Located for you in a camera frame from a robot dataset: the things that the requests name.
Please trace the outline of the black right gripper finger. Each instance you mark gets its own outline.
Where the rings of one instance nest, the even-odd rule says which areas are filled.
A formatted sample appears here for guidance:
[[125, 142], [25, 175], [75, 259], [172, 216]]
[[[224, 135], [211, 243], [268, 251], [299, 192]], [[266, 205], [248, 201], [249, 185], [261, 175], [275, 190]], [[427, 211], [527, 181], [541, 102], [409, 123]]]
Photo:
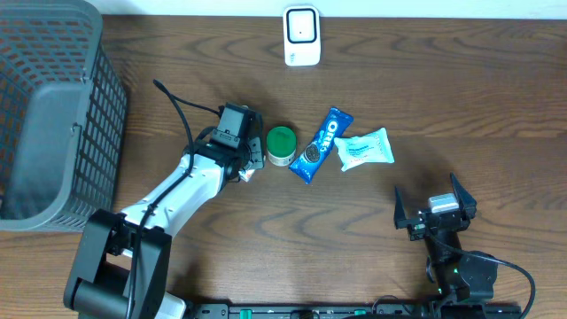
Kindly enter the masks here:
[[477, 201], [460, 184], [454, 173], [450, 174], [450, 180], [461, 211], [467, 219], [474, 219], [477, 212]]
[[408, 219], [406, 216], [405, 207], [403, 205], [402, 196], [397, 186], [394, 187], [395, 193], [395, 208], [393, 214], [394, 226], [397, 230], [406, 228], [408, 226]]

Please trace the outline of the green lid jar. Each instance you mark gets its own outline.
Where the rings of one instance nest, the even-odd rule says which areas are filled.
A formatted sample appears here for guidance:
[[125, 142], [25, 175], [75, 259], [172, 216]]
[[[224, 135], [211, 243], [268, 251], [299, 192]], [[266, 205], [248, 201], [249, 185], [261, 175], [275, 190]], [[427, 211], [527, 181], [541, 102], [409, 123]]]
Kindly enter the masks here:
[[279, 126], [269, 130], [266, 138], [268, 160], [275, 166], [286, 167], [295, 158], [297, 137], [288, 127]]

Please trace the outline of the blue Oreo cookie pack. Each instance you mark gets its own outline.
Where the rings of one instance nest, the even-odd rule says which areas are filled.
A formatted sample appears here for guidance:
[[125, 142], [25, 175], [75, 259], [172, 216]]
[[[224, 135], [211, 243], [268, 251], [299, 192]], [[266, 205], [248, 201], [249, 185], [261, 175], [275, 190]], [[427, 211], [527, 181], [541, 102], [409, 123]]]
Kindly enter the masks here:
[[305, 184], [310, 184], [334, 147], [334, 138], [341, 137], [353, 123], [353, 116], [337, 107], [331, 107], [325, 120], [305, 150], [290, 164], [292, 173], [299, 176]]

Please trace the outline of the light teal snack packet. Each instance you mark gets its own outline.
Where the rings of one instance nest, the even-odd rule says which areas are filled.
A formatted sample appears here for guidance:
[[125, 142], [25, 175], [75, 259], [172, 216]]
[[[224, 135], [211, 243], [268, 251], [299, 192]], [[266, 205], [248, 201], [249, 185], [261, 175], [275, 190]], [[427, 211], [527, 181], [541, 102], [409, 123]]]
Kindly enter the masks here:
[[334, 144], [338, 148], [342, 172], [366, 163], [395, 162], [386, 128], [364, 136], [335, 137]]

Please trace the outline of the orange snack box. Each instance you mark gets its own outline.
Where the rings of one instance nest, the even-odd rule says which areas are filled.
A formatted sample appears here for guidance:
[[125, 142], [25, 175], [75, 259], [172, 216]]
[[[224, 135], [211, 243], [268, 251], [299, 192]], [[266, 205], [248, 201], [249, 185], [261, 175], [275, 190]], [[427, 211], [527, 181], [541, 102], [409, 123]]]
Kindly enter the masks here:
[[249, 183], [250, 180], [252, 179], [253, 174], [255, 173], [254, 169], [248, 169], [248, 170], [240, 170], [239, 171], [239, 176], [242, 180], [244, 180], [246, 183]]

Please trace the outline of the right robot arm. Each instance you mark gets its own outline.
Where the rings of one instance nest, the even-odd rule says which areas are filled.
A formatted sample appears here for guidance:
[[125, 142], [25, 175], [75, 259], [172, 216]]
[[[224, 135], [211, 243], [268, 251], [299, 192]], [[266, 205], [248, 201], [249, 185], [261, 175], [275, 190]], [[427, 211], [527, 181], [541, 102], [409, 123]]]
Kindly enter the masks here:
[[438, 285], [439, 296], [428, 303], [433, 318], [484, 317], [484, 303], [493, 298], [498, 266], [489, 255], [463, 251], [458, 233], [475, 218], [477, 201], [450, 175], [453, 191], [429, 198], [429, 206], [414, 218], [406, 216], [399, 188], [394, 189], [393, 222], [412, 241], [423, 240], [428, 251], [426, 273]]

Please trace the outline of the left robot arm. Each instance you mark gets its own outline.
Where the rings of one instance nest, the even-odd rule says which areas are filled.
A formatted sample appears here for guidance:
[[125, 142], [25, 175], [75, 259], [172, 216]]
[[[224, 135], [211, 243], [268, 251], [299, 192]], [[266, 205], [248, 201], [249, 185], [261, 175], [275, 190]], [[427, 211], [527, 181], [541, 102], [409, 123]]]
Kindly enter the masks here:
[[63, 295], [81, 318], [184, 318], [190, 305], [166, 291], [173, 238], [192, 215], [247, 170], [264, 166], [263, 120], [225, 110], [174, 172], [119, 213], [88, 219]]

